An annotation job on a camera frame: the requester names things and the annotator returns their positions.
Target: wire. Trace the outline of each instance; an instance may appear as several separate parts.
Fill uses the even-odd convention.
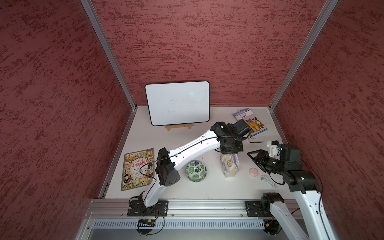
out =
[[[156,207],[156,210],[157,210],[157,217],[155,220],[157,220],[159,218],[159,209]]]
[[[273,182],[271,182],[270,180],[269,180],[269,178],[267,177],[267,175],[261,175],[260,176],[260,180],[261,181],[263,181],[263,182],[266,182],[266,183],[268,183],[269,185],[271,185],[271,187],[273,187],[273,188],[278,188],[278,186],[276,185],[276,184],[274,184]]]
[[[276,235],[279,234],[279,232],[282,230],[283,228],[280,227],[280,229],[277,231]]]
[[[129,200],[128,200],[128,206],[130,207],[131,206],[131,199],[132,198],[139,198],[139,196],[133,196],[133,197],[131,197]]]
[[[319,214],[320,214],[320,218],[321,218],[321,222],[323,223],[323,227],[324,227],[324,230],[325,230],[325,233],[327,234],[327,237],[328,237],[328,240],[330,240],[329,238],[329,235],[328,235],[328,231],[327,231],[327,228],[325,227],[325,224],[324,224],[324,220],[323,220],[323,217],[322,217],[322,214],[321,214],[321,211],[320,211],[320,202],[321,202],[321,197],[323,196],[323,191],[324,191],[324,186],[323,186],[323,182],[321,181],[321,178],[320,176],[317,174],[317,172],[315,172],[311,166],[308,165],[308,163],[306,163],[304,160],[301,160],[303,163],[305,163],[305,165],[307,165],[311,170],[312,172],[314,172],[316,174],[316,176],[319,178],[320,180],[320,184],[321,184],[321,194],[320,194],[320,199],[319,199]]]
[[[297,211],[297,210],[299,210],[299,209],[300,209],[300,208],[296,209],[295,211]],[[295,211],[291,212],[291,214],[294,214],[294,213],[295,213]]]
[[[155,233],[147,233],[146,235],[155,235],[155,234],[158,234],[159,232],[161,232],[161,230],[163,230],[164,226],[166,225],[166,219],[164,218],[164,215],[158,211],[158,213],[163,217],[163,226],[161,227],[161,229],[158,231],[158,232],[155,232]]]
[[[276,184],[279,184],[279,185],[284,185],[285,182],[283,181],[283,183],[279,183],[279,182],[276,182],[272,177],[271,177],[271,174],[269,173],[269,177],[272,179],[272,181],[274,181]]]
[[[245,139],[247,139],[247,138],[251,138],[250,135],[251,135],[251,134],[248,133],[248,136],[247,136],[247,137],[243,137],[243,139],[245,140]],[[209,137],[209,138],[203,139],[202,141],[199,141],[199,142],[193,144],[192,146],[189,146],[189,147],[187,147],[186,149],[183,149],[182,151],[178,152],[177,154],[175,154],[175,155],[173,155],[173,156],[165,157],[165,158],[163,158],[163,159],[158,159],[158,160],[156,160],[156,161],[151,161],[151,162],[149,162],[149,163],[146,163],[146,164],[144,164],[143,166],[140,167],[139,172],[140,172],[142,175],[144,175],[144,176],[147,176],[147,177],[150,177],[150,178],[155,179],[155,183],[156,183],[156,182],[157,182],[156,178],[154,178],[154,177],[152,177],[152,176],[150,176],[150,175],[146,175],[146,174],[144,174],[144,173],[141,172],[141,169],[142,169],[144,166],[146,166],[146,165],[148,165],[148,164],[150,164],[150,163],[159,162],[159,161],[161,161],[161,160],[165,160],[165,159],[168,159],[168,158],[170,159],[171,157],[177,157],[180,153],[182,153],[182,152],[184,152],[184,151],[190,149],[191,147],[196,146],[197,144],[201,144],[201,143],[203,143],[205,140],[209,140],[209,139],[213,139],[213,138],[219,138],[219,137],[216,136],[216,137]]]

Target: whiteboard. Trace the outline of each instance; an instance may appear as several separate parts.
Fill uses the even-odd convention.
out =
[[[209,83],[184,82],[145,86],[154,126],[209,121]]]

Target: dog picture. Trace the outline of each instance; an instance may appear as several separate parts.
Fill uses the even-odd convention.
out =
[[[262,122],[260,122],[257,118],[252,118],[252,120],[254,120],[254,122],[260,126],[260,128],[263,128],[264,127],[264,124]]]
[[[254,132],[258,132],[258,131],[260,131],[260,126],[257,124],[257,123],[255,123],[254,121],[252,121],[250,118],[248,118],[247,120],[245,120],[247,123],[248,123],[248,125],[251,127],[251,129],[252,129],[252,132],[254,133]]]

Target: white cable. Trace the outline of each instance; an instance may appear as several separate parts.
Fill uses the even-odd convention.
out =
[[[260,180],[263,181],[263,182],[268,183],[269,185],[271,185],[271,187],[273,187],[275,189],[277,188],[277,184],[274,183],[274,182],[271,182],[271,180],[269,180],[269,178],[266,175],[261,175],[260,176]]]

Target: metal vent panel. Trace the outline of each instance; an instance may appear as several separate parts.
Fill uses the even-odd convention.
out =
[[[93,228],[136,229],[137,222],[138,219],[95,219]],[[153,229],[160,229],[163,224],[159,218]],[[164,229],[264,229],[264,222],[261,219],[166,219]]]

